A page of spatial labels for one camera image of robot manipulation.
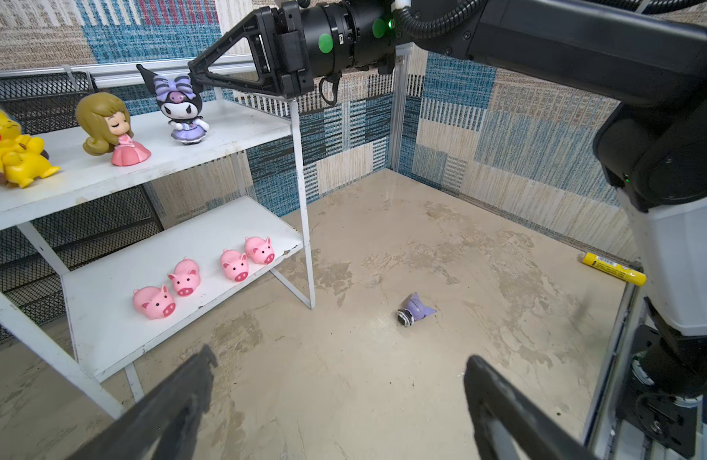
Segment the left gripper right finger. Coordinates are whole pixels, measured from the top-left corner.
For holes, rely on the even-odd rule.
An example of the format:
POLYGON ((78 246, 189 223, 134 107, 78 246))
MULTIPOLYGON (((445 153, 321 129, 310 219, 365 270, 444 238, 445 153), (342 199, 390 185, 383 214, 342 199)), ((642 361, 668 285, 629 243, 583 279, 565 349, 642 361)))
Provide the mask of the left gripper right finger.
POLYGON ((592 459, 594 455, 554 423, 481 356, 469 357, 465 394, 482 459, 592 459))

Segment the yellow blue pokemon toy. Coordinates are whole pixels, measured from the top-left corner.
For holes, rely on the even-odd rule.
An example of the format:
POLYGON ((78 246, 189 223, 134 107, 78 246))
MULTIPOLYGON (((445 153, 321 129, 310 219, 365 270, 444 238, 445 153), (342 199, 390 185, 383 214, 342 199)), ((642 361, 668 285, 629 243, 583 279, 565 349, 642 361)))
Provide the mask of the yellow blue pokemon toy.
POLYGON ((53 166, 45 141, 29 136, 0 105, 0 186, 25 189, 37 179, 60 172, 53 166))

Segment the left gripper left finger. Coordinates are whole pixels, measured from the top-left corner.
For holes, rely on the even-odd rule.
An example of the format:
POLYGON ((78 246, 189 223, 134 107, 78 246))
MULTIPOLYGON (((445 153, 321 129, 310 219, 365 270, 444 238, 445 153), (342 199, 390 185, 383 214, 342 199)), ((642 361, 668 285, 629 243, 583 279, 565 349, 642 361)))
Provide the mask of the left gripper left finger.
POLYGON ((191 459, 210 409, 217 358, 205 344, 72 459, 191 459))

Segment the black purple bat toy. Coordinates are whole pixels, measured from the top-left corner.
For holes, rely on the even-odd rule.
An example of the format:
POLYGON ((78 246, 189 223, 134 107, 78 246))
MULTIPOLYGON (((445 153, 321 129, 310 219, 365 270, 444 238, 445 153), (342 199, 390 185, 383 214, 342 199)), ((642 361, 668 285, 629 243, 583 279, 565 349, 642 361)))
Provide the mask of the black purple bat toy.
POLYGON ((189 75, 169 78, 143 65, 136 67, 160 111, 169 119, 168 124, 173 129, 171 137, 183 145, 199 144, 210 129, 201 116, 202 87, 193 84, 189 75))

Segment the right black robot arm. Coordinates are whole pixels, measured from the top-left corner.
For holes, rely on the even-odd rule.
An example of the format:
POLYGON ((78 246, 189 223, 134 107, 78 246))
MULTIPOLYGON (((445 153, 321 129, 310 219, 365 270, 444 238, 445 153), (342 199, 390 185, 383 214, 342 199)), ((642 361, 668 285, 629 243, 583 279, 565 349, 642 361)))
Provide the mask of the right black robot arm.
POLYGON ((401 174, 638 259, 660 334, 637 381, 707 388, 707 26, 694 1, 280 1, 196 84, 334 105, 413 51, 401 174))

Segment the olive green figure toy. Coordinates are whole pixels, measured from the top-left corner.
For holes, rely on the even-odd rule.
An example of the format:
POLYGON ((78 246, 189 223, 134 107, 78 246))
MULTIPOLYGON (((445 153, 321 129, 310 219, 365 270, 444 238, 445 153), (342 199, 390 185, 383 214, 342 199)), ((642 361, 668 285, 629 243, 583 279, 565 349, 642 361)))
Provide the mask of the olive green figure toy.
POLYGON ((127 106, 117 96, 98 92, 82 98, 77 104, 76 119, 87 134, 82 147, 93 156, 111 155, 115 167, 132 167, 144 163, 151 152, 134 140, 127 106))

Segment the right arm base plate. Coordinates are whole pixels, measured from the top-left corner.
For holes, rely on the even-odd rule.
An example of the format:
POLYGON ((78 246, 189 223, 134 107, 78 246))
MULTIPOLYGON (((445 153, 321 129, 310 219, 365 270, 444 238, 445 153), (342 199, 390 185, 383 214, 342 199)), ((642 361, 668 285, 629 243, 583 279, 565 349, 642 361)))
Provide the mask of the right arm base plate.
POLYGON ((684 459, 700 452, 699 421, 707 382, 671 355, 660 333, 638 327, 616 414, 684 459))

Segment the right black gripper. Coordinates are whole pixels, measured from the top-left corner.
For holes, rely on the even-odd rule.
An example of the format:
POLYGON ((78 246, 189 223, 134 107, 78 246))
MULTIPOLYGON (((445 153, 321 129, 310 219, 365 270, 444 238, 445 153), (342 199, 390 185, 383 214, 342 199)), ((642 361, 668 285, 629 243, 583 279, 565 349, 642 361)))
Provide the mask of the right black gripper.
POLYGON ((282 2, 244 17, 189 62, 195 85, 294 99, 313 89, 303 7, 282 2))

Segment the pink pig toy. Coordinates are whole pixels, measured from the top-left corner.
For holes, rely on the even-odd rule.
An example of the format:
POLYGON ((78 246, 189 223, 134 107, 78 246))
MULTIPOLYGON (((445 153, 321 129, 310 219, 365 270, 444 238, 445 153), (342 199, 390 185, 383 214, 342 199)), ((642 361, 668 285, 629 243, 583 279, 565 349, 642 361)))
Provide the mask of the pink pig toy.
POLYGON ((169 317, 176 309, 175 300, 165 285, 136 289, 132 303, 137 312, 151 320, 169 317))
POLYGON ((192 295, 201 284, 199 266, 189 258, 180 261, 168 278, 176 294, 181 297, 192 295))
POLYGON ((247 237, 244 242, 244 253, 254 264, 268 265, 275 260, 275 251, 270 238, 247 237))
POLYGON ((240 251, 224 249, 220 257, 224 275, 231 281, 243 282, 249 275, 247 256, 240 251))

